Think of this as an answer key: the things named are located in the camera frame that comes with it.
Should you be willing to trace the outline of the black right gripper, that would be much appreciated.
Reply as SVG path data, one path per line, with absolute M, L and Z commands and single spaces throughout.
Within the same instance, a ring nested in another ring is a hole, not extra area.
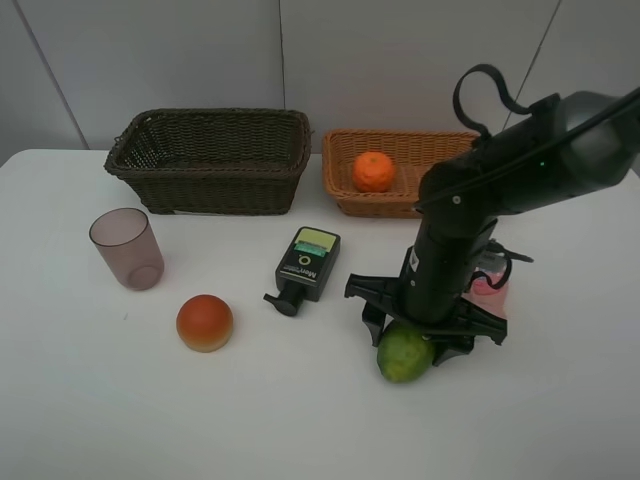
M 497 216 L 486 213 L 424 212 L 416 240 L 397 277 L 352 274 L 344 296 L 365 300 L 362 322 L 378 348 L 388 316 L 432 337 L 433 366 L 474 349 L 474 337 L 500 345 L 506 322 L 463 298 Z

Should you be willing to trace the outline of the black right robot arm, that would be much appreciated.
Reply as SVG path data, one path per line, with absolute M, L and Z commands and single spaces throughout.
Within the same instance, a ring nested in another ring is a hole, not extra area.
M 398 324 L 434 343 L 435 364 L 470 353 L 479 336 L 501 344 L 506 321 L 465 298 L 484 253 L 517 259 L 492 237 L 499 218 L 615 186 L 638 152 L 638 93 L 581 91 L 543 99 L 528 119 L 432 167 L 400 274 L 347 281 L 346 295 L 365 302 L 373 344 Z

